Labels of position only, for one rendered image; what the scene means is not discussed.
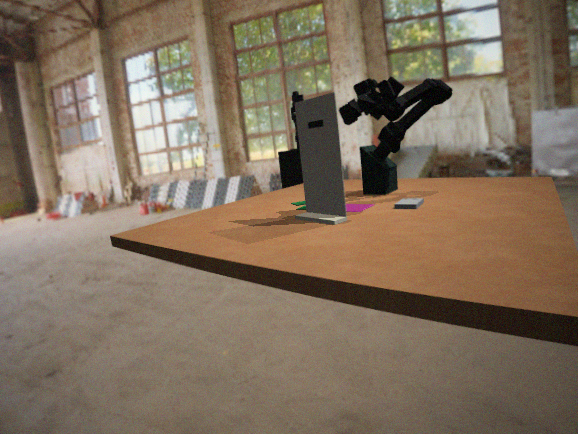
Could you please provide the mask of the magenta square patch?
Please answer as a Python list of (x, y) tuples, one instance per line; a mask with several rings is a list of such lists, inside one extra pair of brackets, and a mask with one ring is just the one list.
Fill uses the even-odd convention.
[(347, 212), (361, 212), (375, 204), (346, 204)]

